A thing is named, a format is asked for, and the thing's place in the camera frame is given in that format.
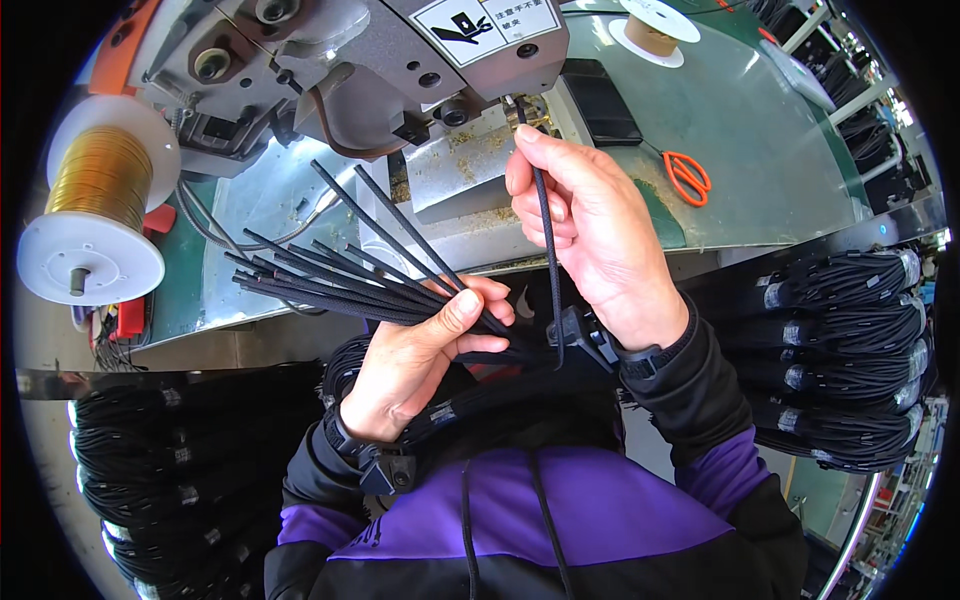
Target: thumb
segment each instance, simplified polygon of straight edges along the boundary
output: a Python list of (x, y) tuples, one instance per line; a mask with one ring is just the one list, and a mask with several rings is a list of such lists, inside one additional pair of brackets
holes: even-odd
[(516, 128), (514, 142), (530, 164), (574, 194), (599, 180), (597, 167), (587, 155), (592, 149), (586, 146), (545, 135), (529, 125)]
[(466, 289), (446, 303), (440, 312), (415, 325), (417, 343), (422, 348), (440, 351), (473, 327), (483, 311), (483, 301), (473, 290)]

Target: person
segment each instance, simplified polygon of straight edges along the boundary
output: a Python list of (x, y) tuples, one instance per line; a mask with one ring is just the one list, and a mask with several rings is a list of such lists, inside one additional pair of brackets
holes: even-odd
[(533, 166), (557, 257), (615, 338), (620, 385), (672, 444), (676, 486), (623, 455), (615, 417), (602, 417), (615, 399), (531, 398), (463, 420), (447, 437), (459, 450), (368, 522), (361, 472), (333, 444), (393, 442), (456, 354), (508, 345), (468, 333), (483, 307), (514, 321), (508, 289), (466, 277), (469, 289), (435, 317), (376, 330), (339, 406), (343, 437), (331, 441), (323, 423), (307, 431), (265, 562), (270, 600), (799, 597), (801, 524), (757, 456), (733, 368), (673, 285), (634, 183), (605, 153), (520, 126), (506, 186), (540, 246)]

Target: scissors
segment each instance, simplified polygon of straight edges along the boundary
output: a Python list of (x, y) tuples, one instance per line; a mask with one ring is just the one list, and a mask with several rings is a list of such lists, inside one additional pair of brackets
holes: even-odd
[[(707, 192), (713, 187), (713, 184), (710, 183), (710, 177), (707, 175), (707, 171), (704, 171), (704, 168), (700, 166), (700, 163), (690, 158), (687, 155), (682, 155), (679, 152), (664, 152), (648, 142), (647, 146), (653, 148), (661, 158), (663, 158), (663, 164), (666, 166), (666, 174), (670, 178), (670, 181), (673, 182), (673, 186), (677, 188), (677, 191), (680, 192), (680, 195), (688, 203), (693, 204), (694, 206), (703, 206), (707, 203)], [(690, 168), (693, 168), (700, 174), (700, 178), (697, 178), (693, 175), (693, 172), (690, 171)], [(686, 193), (686, 190), (680, 182), (677, 181), (677, 177), (683, 180), (687, 185), (692, 187), (694, 191), (697, 192), (697, 195), (700, 196), (699, 199), (694, 199), (689, 194)]]

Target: factory floor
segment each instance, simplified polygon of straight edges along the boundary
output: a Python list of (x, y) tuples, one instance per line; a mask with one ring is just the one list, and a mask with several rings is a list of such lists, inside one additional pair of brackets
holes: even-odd
[[(696, 276), (725, 264), (715, 252), (668, 256), (677, 280)], [(205, 332), (136, 353), (133, 361), (151, 371), (196, 371), (262, 367), (285, 361), (327, 358), (349, 337), (363, 331), (359, 319), (328, 313), (317, 318), (284, 315), (255, 324)], [(70, 429), (65, 402), (24, 401), (24, 421), (51, 504), (67, 539), (91, 580), (107, 600), (136, 600), (104, 549), (99, 519), (77, 494), (76, 463), (70, 455)], [(627, 456), (656, 475), (673, 481), (670, 446), (649, 422), (649, 413), (626, 411)], [(781, 488), (792, 474), (791, 457), (761, 449), (770, 470), (780, 474)]]

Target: warning sticker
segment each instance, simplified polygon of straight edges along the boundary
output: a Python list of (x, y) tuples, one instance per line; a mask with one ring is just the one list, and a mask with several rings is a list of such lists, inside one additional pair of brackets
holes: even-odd
[(457, 66), (561, 27), (549, 0), (438, 0), (410, 17)]

